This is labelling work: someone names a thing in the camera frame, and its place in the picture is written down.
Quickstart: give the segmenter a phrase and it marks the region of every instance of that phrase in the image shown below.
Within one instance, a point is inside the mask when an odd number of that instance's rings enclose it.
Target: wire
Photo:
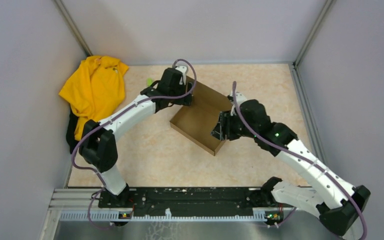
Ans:
[[[174,68],[178,62],[186,63],[190,67],[192,72],[193,72],[193,85],[192,85],[192,87],[190,88],[189,91],[187,91],[185,94],[182,94],[180,96],[151,96],[151,97],[147,97],[145,99],[142,99],[142,100],[138,101],[137,104],[132,104],[132,105],[128,106],[126,109],[124,109],[119,114],[114,116],[111,121],[107,121],[105,123],[102,123],[98,127],[94,128],[93,130],[88,132],[85,136],[83,136],[80,139],[80,141],[74,147],[74,150],[73,150],[73,152],[71,154],[71,164],[76,169],[91,170],[92,172],[94,172],[97,175],[97,177],[99,178],[99,180],[102,182],[102,185],[103,185],[102,189],[100,191],[98,191],[99,194],[104,191],[104,189],[107,187],[107,185],[106,185],[104,179],[102,178],[100,172],[97,169],[95,169],[93,167],[90,167],[90,166],[79,166],[79,165],[77,165],[77,163],[76,163],[76,154],[77,154],[77,151],[80,148],[80,145],[82,145],[85,142],[85,140],[88,139],[92,134],[96,133],[97,131],[99,131],[100,129],[104,128],[105,126],[111,124],[113,121],[117,120],[119,117],[123,116],[125,113],[127,113],[128,111],[130,111],[131,109],[135,108],[137,105],[139,105],[139,104],[141,104],[143,102],[146,102],[146,101],[149,101],[149,100],[153,100],[153,99],[172,99],[172,100],[174,100],[174,99],[182,99],[182,98],[188,96],[189,94],[191,94],[192,91],[195,89],[195,86],[197,85],[197,73],[195,72],[194,66],[192,66],[192,64],[190,62],[188,62],[187,60],[182,59],[182,58],[179,58],[176,61],[174,61],[171,67]],[[107,229],[109,229],[108,227],[103,228],[103,227],[97,226],[97,225],[95,225],[92,222],[92,220],[90,218],[90,211],[91,211],[91,208],[92,208],[92,203],[97,198],[97,195],[98,194],[95,194],[95,196],[92,198],[92,201],[90,202],[89,208],[87,209],[87,218],[89,219],[90,224],[92,224],[94,227],[96,227],[98,229],[102,229],[102,230],[107,230]]]
[[[239,105],[238,105],[238,102],[236,100],[236,81],[233,81],[233,84],[232,84],[232,92],[233,92],[233,103],[234,103],[234,107],[236,109],[236,113],[237,115],[239,116],[240,120],[242,121],[242,123],[245,125],[245,127],[252,133],[254,134],[259,140],[263,141],[265,144],[273,147],[273,148],[276,148],[280,151],[283,151],[285,153],[288,153],[294,157],[297,157],[301,160],[304,160],[306,161],[307,163],[313,165],[314,162],[311,161],[310,159],[304,157],[304,156],[301,156],[293,151],[290,151],[286,148],[283,148],[283,147],[280,147],[266,139],[264,139],[263,137],[261,137],[256,131],[254,131],[251,126],[247,123],[247,121],[245,120],[244,116],[242,116],[242,113],[241,113],[241,109],[239,108]],[[321,167],[320,165],[318,164],[314,164],[314,167],[316,167],[318,170],[320,170],[322,173],[325,172],[325,169],[323,167]],[[341,184],[335,180],[335,178],[329,173],[329,172],[326,172],[325,175],[327,176],[327,178],[329,178],[329,180],[331,180],[333,182],[333,184],[335,184],[338,189],[345,195],[345,197],[348,198],[348,200],[351,202],[352,206],[355,208],[355,210],[357,211],[357,214],[358,214],[358,217],[360,218],[361,220],[361,224],[362,224],[362,227],[363,227],[363,234],[360,238],[360,240],[365,240],[366,237],[367,237],[367,224],[366,224],[366,220],[363,216],[363,213],[362,211],[360,210],[359,206],[357,205],[356,201],[354,201],[354,199],[348,194],[348,192],[341,186]],[[288,217],[290,217],[290,215],[292,214],[289,214],[284,220],[283,222],[281,223],[284,223]]]

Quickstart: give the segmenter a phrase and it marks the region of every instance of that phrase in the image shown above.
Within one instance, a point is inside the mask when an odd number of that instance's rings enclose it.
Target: yellow shirt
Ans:
[[[59,95],[70,103],[78,116],[74,138],[82,138],[83,126],[109,117],[125,99],[123,76],[129,67],[110,56],[90,56],[81,61],[78,69],[62,87]]]

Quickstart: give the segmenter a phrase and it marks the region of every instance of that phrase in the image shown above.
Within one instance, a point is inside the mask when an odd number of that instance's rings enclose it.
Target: cardboard box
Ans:
[[[170,120],[173,129],[215,156],[225,141],[211,136],[211,131],[219,120],[220,111],[232,109],[228,98],[197,82],[193,90],[191,106],[183,106]]]

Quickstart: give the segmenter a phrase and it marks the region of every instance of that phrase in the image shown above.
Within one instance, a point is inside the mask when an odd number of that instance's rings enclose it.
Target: floor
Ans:
[[[131,66],[124,76],[130,103],[146,87],[146,79],[159,80],[168,65]],[[274,122],[288,125],[310,147],[303,116],[287,64],[222,64],[194,66],[198,81],[223,95],[232,90],[264,104]],[[252,139],[226,142],[213,156],[170,127],[179,106],[164,109],[138,123],[118,142],[117,167],[131,187],[261,186],[272,176],[295,185],[307,182],[292,168],[260,149]],[[81,156],[77,164],[87,166]],[[69,186],[100,186],[91,172],[73,169]]]

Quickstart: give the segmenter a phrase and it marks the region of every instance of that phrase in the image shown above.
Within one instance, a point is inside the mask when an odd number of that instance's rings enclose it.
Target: gray wall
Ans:
[[[39,237],[70,166],[58,97],[85,56],[50,0],[0,1],[0,240]]]
[[[337,1],[299,71],[328,165],[371,190],[368,239],[384,239],[384,1]]]
[[[64,0],[95,55],[130,65],[295,60],[325,0]]]

